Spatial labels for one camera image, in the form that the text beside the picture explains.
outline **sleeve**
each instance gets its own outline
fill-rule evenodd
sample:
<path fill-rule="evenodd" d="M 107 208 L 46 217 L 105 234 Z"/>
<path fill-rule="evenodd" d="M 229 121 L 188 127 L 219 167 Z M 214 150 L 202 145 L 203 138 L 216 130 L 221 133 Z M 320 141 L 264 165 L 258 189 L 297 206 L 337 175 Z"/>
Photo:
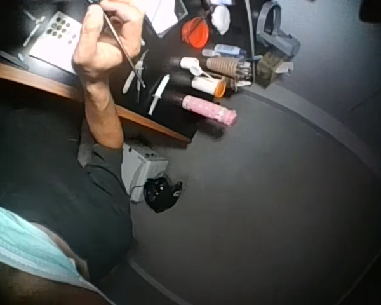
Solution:
<path fill-rule="evenodd" d="M 127 197 L 126 188 L 121 180 L 121 164 L 123 162 L 123 149 L 112 149 L 95 144 L 91 161 L 85 170 L 92 182 L 105 194 L 117 197 Z"/>

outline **forearm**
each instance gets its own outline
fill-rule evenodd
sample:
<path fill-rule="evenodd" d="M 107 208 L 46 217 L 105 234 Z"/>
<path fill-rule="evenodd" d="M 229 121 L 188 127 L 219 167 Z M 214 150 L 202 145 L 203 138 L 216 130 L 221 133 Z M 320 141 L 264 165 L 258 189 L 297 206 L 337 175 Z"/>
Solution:
<path fill-rule="evenodd" d="M 107 82 L 84 84 L 85 113 L 93 138 L 105 147 L 122 148 L 123 129 Z"/>

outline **white electrical box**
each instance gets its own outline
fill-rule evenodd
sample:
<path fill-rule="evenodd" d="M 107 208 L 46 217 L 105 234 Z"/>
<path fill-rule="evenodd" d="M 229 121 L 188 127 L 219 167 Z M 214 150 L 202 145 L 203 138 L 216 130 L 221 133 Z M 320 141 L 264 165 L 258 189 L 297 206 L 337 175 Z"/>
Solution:
<path fill-rule="evenodd" d="M 142 186 L 148 178 L 162 176 L 167 166 L 168 160 L 151 148 L 139 143 L 124 143 L 121 178 L 127 193 L 131 195 L 130 200 L 144 201 Z"/>

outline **desk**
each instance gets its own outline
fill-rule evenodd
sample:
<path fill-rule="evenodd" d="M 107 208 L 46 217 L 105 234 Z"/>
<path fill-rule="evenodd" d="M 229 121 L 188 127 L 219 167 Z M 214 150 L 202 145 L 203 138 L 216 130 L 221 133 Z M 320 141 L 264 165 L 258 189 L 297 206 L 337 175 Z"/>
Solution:
<path fill-rule="evenodd" d="M 150 49 L 147 58 L 153 58 L 152 60 L 154 61 L 163 62 L 171 56 L 197 56 L 200 54 L 200 51 L 192 49 L 180 39 L 180 29 L 184 22 L 197 15 L 201 7 L 197 1 L 184 2 L 189 11 L 189 15 L 174 26 L 164 38 L 159 39 L 152 33 L 149 24 L 144 22 L 143 38 L 147 44 L 145 48 L 142 48 L 142 52 L 146 49 Z M 71 100 L 79 100 L 78 93 L 80 84 L 77 76 L 47 64 L 46 62 L 32 58 L 28 56 L 28 54 L 36 39 L 42 34 L 46 24 L 56 11 L 62 11 L 73 19 L 82 22 L 84 14 L 86 13 L 84 1 L 68 1 L 62 3 L 46 3 L 42 1 L 30 3 L 26 8 L 38 18 L 41 15 L 46 16 L 46 21 L 36 32 L 27 47 L 22 48 L 24 39 L 35 25 L 15 4 L 14 7 L 7 7 L 7 20 L 5 20 L 5 23 L 8 25 L 4 27 L 5 30 L 1 33 L 5 39 L 0 41 L 0 49 L 13 56 L 16 56 L 17 53 L 23 54 L 25 62 L 29 65 L 30 69 L 29 71 L 23 71 L 0 59 L 0 78 L 44 90 Z M 236 29 L 236 31 L 233 32 L 229 31 L 229 34 L 220 36 L 218 39 L 214 39 L 211 36 L 210 41 L 215 43 L 233 43 L 248 50 L 248 43 L 247 45 L 243 43 L 243 41 L 247 41 L 245 38 L 248 37 L 248 35 L 241 35 L 244 30 L 245 29 Z M 128 65 L 125 65 L 122 69 L 118 69 L 110 78 L 110 90 L 117 104 L 117 112 L 119 116 L 123 118 L 123 121 L 131 121 L 189 143 L 197 131 L 197 124 L 202 118 L 197 114 L 185 111 L 165 101 L 160 101 L 154 114 L 149 116 L 147 113 L 152 101 L 152 94 L 159 80 L 162 78 L 163 73 L 161 71 L 153 71 L 152 69 L 144 72 L 147 89 L 142 92 L 140 103 L 136 102 L 137 93 L 134 85 L 131 86 L 126 95 L 122 95 L 121 93 L 121 88 L 129 73 L 130 69 Z M 187 90 L 187 93 L 205 99 L 213 99 L 193 89 Z"/>

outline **white card with holes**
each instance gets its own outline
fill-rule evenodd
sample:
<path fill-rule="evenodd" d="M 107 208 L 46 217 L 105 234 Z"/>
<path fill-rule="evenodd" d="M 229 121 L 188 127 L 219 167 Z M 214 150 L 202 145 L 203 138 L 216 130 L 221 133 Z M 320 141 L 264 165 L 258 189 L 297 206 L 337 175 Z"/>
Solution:
<path fill-rule="evenodd" d="M 30 50 L 30 56 L 75 73 L 72 57 L 82 24 L 58 11 Z"/>

